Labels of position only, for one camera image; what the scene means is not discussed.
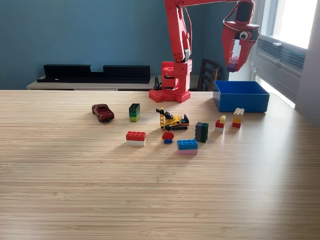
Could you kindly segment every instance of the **red robot arm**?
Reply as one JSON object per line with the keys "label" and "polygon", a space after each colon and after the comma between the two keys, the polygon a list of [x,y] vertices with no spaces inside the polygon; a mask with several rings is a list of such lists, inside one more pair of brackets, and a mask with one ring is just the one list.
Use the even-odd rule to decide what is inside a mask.
{"label": "red robot arm", "polygon": [[[149,92],[150,98],[156,102],[165,100],[181,103],[190,98],[192,60],[189,57],[192,52],[192,25],[185,7],[218,2],[237,2],[232,12],[223,20],[222,43],[227,70],[237,72],[247,61],[259,36],[259,26],[250,24],[255,11],[252,0],[164,0],[174,62],[161,64],[163,90]],[[190,33],[186,28],[183,10],[189,19]],[[227,21],[234,12],[235,19]],[[236,40],[239,40],[241,46],[239,56],[233,56]]]}

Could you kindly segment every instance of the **pink lego brick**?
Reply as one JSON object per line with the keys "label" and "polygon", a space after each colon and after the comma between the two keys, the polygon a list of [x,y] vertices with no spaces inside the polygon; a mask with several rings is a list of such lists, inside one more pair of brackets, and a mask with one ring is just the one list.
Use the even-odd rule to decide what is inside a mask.
{"label": "pink lego brick", "polygon": [[198,149],[178,150],[179,155],[197,155]]}
{"label": "pink lego brick", "polygon": [[234,56],[232,58],[229,59],[229,62],[228,64],[238,64],[238,61],[239,61],[239,57],[238,56]]}

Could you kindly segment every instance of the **toy car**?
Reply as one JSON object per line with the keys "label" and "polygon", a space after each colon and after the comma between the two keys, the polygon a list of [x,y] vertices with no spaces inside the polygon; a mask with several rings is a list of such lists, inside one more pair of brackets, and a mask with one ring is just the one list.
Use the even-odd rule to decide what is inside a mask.
{"label": "toy car", "polygon": [[92,106],[92,113],[96,115],[99,122],[110,121],[115,118],[114,113],[107,104],[96,104]]}

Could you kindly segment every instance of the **red lego piece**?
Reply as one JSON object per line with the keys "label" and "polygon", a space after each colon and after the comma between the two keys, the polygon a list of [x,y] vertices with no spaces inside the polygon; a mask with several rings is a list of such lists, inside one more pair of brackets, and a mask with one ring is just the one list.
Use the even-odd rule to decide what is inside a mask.
{"label": "red lego piece", "polygon": [[225,125],[223,123],[220,123],[220,119],[218,119],[216,122],[215,122],[215,127],[216,128],[220,128],[220,129],[223,129],[225,127]]}
{"label": "red lego piece", "polygon": [[185,100],[188,100],[189,98],[191,98],[191,92],[188,90],[188,91],[186,91],[186,93],[184,93],[180,96],[175,96],[175,101],[178,103],[182,103]]}
{"label": "red lego piece", "polygon": [[146,133],[141,131],[128,131],[125,138],[128,141],[144,141],[146,139]]}
{"label": "red lego piece", "polygon": [[149,91],[149,98],[153,99],[155,102],[160,103],[165,98],[165,92],[163,90],[154,90]]}
{"label": "red lego piece", "polygon": [[239,129],[239,128],[241,127],[241,123],[235,123],[235,122],[233,122],[233,123],[232,123],[232,127]]}

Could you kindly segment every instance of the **blue plastic container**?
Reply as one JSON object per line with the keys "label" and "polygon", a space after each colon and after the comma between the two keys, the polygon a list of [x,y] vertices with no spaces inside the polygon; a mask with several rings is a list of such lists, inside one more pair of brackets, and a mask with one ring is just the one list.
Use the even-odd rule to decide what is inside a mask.
{"label": "blue plastic container", "polygon": [[219,112],[264,113],[270,94],[255,81],[214,81],[213,99]]}

